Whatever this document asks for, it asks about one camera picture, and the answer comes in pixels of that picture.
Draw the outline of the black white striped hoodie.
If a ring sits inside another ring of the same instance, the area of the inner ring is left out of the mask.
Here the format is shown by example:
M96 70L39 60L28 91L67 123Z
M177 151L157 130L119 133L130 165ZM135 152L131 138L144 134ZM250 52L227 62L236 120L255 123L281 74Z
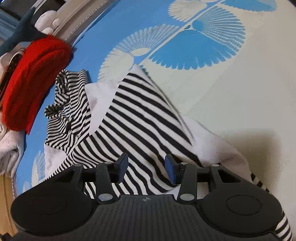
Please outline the black white striped hoodie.
M82 226L47 240L292 240L283 211L274 235L233 237L208 225L194 206L177 202L180 185L169 180L166 155L201 168L221 164L269 191L235 148L182 118L138 66L114 86L89 84L85 70L61 71L45 115L47 180L75 164L90 169L128 155L123 180L112 184L118 201L98 205Z

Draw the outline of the white folded quilt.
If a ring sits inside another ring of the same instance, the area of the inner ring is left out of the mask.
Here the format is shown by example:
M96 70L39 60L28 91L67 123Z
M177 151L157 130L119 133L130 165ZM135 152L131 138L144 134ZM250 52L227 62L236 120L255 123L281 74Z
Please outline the white folded quilt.
M14 178L25 150L25 132L13 131L1 123L1 175Z

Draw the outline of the blue white patterned bedsheet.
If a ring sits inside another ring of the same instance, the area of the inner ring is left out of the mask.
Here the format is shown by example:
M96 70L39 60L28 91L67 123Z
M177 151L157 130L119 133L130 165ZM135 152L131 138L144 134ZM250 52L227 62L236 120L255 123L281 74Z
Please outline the blue white patterned bedsheet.
M89 84L114 86L138 66L182 118L235 148L281 203L295 240L293 4L116 1L70 45L63 70L85 70ZM56 79L26 138L17 195L47 180L45 109L55 88Z

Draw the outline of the red folded blanket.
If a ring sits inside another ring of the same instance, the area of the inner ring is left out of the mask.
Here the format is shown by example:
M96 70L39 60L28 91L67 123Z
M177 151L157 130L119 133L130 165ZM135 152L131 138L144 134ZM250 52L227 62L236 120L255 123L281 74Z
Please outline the red folded blanket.
M7 128L30 133L44 98L71 58L72 48L54 36L29 44L4 92L2 113Z

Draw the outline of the wooden bed frame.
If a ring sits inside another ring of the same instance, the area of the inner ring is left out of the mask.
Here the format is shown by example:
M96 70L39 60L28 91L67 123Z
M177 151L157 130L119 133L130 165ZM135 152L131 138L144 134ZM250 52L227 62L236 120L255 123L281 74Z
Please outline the wooden bed frame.
M11 205L15 199L12 179L1 175L0 188L1 234L9 233L13 237L18 231L11 217Z

